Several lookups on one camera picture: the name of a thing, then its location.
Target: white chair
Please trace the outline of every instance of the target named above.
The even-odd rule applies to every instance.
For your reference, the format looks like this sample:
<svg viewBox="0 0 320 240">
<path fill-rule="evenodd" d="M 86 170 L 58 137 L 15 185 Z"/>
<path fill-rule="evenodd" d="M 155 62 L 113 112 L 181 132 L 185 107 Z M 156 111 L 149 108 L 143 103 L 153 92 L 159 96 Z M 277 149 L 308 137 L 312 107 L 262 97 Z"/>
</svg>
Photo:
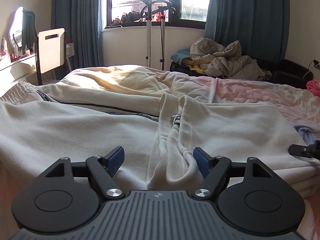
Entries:
<svg viewBox="0 0 320 240">
<path fill-rule="evenodd" d="M 66 60 L 66 33 L 64 28 L 39 32 L 35 39 L 38 85 L 44 85 L 41 74 L 63 65 Z M 46 80 L 45 84 L 59 80 Z"/>
</svg>

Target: red plush item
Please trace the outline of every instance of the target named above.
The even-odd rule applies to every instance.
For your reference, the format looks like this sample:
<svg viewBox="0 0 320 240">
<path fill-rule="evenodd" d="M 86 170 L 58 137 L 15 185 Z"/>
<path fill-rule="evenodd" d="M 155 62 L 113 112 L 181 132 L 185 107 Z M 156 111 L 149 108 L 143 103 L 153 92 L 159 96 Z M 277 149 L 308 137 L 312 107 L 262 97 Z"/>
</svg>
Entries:
<svg viewBox="0 0 320 240">
<path fill-rule="evenodd" d="M 307 90 L 314 94 L 316 97 L 320 97 L 319 81 L 314 79 L 307 83 Z"/>
</svg>

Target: silver screw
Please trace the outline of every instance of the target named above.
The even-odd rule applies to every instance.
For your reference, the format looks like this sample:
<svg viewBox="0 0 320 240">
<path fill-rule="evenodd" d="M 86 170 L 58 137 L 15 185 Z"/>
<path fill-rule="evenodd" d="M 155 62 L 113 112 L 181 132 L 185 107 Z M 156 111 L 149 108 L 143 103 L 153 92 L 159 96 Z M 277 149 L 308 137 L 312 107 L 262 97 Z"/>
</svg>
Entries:
<svg viewBox="0 0 320 240">
<path fill-rule="evenodd" d="M 107 191 L 109 197 L 119 197 L 122 194 L 122 190 L 118 188 L 112 188 Z"/>
<path fill-rule="evenodd" d="M 197 197 L 208 197 L 210 195 L 210 191 L 205 188 L 197 189 L 195 191 L 195 195 Z"/>
</svg>

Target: white wall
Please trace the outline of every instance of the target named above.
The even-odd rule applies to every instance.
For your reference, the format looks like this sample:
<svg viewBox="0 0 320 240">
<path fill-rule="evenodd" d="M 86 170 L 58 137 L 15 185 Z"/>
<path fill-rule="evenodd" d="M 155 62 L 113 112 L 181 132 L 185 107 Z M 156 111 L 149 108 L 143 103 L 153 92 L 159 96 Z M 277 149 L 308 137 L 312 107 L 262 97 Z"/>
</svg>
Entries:
<svg viewBox="0 0 320 240">
<path fill-rule="evenodd" d="M 320 0 L 290 0 L 290 32 L 286 59 L 304 67 L 320 61 Z M 320 70 L 312 67 L 314 78 L 320 80 Z"/>
<path fill-rule="evenodd" d="M 1 0 L 2 6 L 0 11 L 0 37 L 9 41 L 9 29 L 13 21 L 14 13 L 19 7 L 24 7 L 29 11 L 33 11 L 36 15 L 36 31 L 44 31 L 50 29 L 51 25 L 51 9 L 52 0 Z M 8 44 L 9 52 L 13 53 L 13 49 Z"/>
<path fill-rule="evenodd" d="M 169 70 L 171 55 L 179 49 L 190 47 L 204 35 L 204 30 L 165 27 L 164 69 Z M 151 67 L 160 69 L 161 34 L 160 27 L 152 27 Z M 106 66 L 135 64 L 146 66 L 146 26 L 123 27 L 102 31 L 103 59 Z"/>
</svg>

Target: window frame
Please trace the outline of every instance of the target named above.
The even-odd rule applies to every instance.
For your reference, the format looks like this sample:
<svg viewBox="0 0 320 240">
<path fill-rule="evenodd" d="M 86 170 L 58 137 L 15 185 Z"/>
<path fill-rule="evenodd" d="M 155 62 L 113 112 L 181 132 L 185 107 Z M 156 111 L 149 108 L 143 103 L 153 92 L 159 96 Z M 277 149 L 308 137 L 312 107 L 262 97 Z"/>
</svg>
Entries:
<svg viewBox="0 0 320 240">
<path fill-rule="evenodd" d="M 185 20 L 181 17 L 181 0 L 169 0 L 172 3 L 172 7 L 176 9 L 175 13 L 169 11 L 169 21 L 165 23 L 165 26 L 171 27 L 183 27 L 204 30 L 205 23 L 202 21 Z M 132 27 L 132 26 L 146 26 L 146 22 L 131 22 L 131 23 L 111 23 L 112 22 L 112 0 L 107 0 L 107 27 L 112 28 L 115 26 Z M 160 22 L 151 22 L 152 26 L 160 26 Z"/>
</svg>

